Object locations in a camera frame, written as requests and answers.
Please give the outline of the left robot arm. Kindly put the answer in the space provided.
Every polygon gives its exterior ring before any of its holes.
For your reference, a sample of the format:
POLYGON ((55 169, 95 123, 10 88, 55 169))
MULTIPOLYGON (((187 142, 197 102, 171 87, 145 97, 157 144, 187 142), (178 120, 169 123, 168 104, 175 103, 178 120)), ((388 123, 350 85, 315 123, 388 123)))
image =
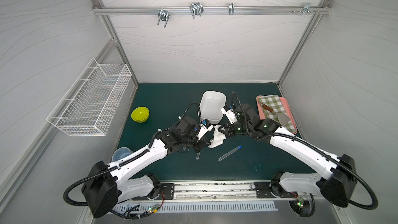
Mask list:
POLYGON ((173 153, 186 153, 188 149, 200 153, 210 145, 205 137, 210 126, 208 120, 196 121, 182 114, 175 125, 159 129, 149 144, 140 150, 109 164, 96 163, 87 177, 67 187, 63 200, 72 206, 87 206, 94 218, 100 218, 107 213, 116 214, 114 207, 126 200, 137 197, 156 199, 163 192, 154 175, 132 177, 173 153))

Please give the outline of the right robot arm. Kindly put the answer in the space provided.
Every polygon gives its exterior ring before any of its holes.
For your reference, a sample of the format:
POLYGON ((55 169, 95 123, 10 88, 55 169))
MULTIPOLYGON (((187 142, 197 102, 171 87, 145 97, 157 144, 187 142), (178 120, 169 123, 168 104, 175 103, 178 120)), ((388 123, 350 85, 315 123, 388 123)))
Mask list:
POLYGON ((303 193, 313 198, 321 195, 330 203, 347 207, 374 210, 378 207, 375 192, 356 173, 354 159, 346 154, 337 156, 297 137, 283 126, 281 120, 261 119, 249 104, 238 102, 221 108, 228 122, 218 131, 223 138, 247 135, 256 141, 265 141, 279 148, 314 170, 310 174, 279 171, 268 185, 270 194, 282 198, 285 194, 303 193))

